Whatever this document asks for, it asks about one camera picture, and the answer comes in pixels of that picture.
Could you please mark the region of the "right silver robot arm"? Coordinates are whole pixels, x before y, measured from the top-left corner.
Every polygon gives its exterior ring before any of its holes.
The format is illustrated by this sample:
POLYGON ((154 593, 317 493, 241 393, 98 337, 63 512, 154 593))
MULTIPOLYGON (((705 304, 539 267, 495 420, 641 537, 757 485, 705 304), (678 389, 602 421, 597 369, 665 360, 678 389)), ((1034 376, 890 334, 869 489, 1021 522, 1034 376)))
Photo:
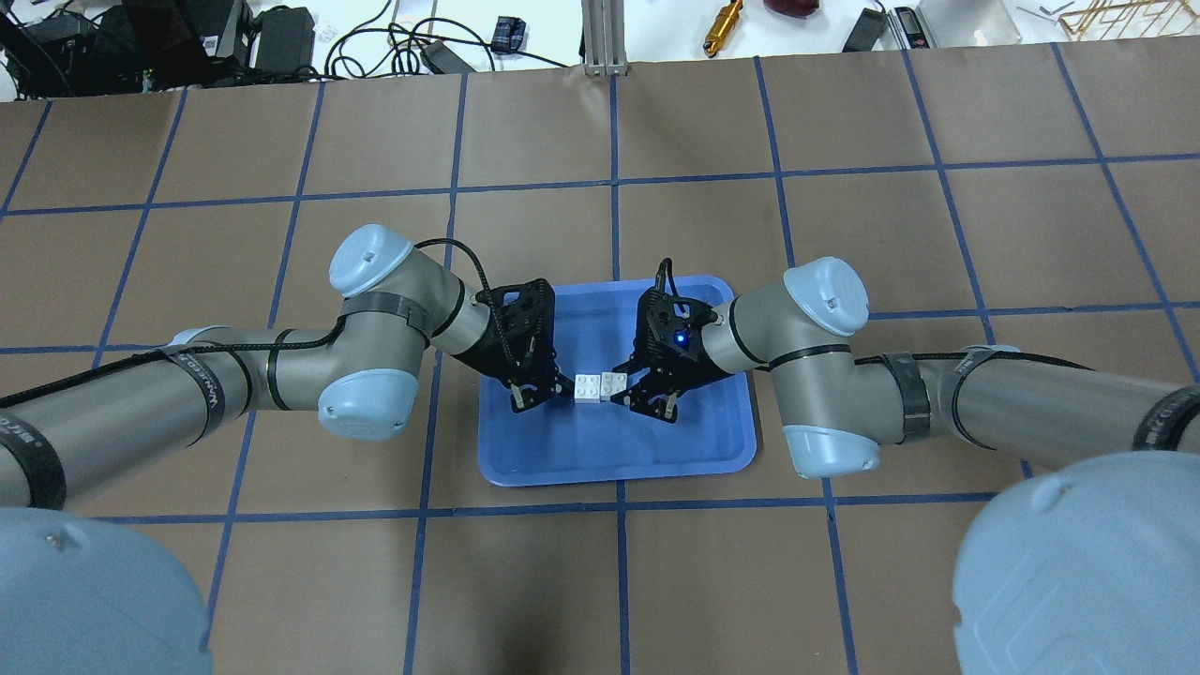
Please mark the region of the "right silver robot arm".
POLYGON ((857 358, 866 288, 835 257, 715 307, 676 294, 671 270, 638 298, 620 366, 638 380, 612 402, 674 422, 682 394, 761 370, 800 477, 871 471, 883 446, 941 436, 1042 467, 956 552, 962 673, 1196 673, 1196 386, 1006 345, 857 358))

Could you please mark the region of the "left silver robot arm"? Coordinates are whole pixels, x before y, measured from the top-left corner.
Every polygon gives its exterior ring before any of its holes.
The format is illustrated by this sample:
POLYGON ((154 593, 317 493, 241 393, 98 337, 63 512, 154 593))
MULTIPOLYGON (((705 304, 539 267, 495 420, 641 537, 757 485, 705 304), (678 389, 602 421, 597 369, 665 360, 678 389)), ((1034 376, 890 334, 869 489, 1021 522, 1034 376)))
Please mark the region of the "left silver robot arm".
POLYGON ((257 411, 313 412, 343 440, 408 426, 427 350, 502 382, 514 412, 574 384, 556 364, 550 285, 472 289, 414 243, 364 225, 329 282, 325 331, 203 325, 2 398, 5 674, 209 674, 208 605, 146 534, 66 510, 154 458, 257 411))

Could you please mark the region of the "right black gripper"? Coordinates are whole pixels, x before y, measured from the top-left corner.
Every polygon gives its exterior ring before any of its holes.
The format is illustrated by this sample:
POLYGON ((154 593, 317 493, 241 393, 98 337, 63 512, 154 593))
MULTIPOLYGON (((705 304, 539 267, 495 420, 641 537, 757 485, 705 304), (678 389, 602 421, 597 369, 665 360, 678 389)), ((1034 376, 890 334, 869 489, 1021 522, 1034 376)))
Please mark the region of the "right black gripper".
POLYGON ((731 374, 708 356, 702 336, 706 325, 715 321, 716 312, 707 303, 668 294, 656 286, 643 292, 636 307, 631 356, 611 368, 629 386, 619 393, 619 405, 674 424, 682 394, 728 380, 731 374))

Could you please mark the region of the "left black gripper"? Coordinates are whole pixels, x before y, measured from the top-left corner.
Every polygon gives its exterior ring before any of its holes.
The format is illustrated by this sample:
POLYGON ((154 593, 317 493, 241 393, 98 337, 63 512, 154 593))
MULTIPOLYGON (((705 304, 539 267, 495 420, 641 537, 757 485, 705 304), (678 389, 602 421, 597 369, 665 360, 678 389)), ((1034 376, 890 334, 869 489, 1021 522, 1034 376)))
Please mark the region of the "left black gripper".
POLYGON ((544 277, 458 299, 432 344, 480 375, 509 387, 514 412, 544 405, 550 393, 574 398, 575 382, 556 363, 556 293, 544 277))

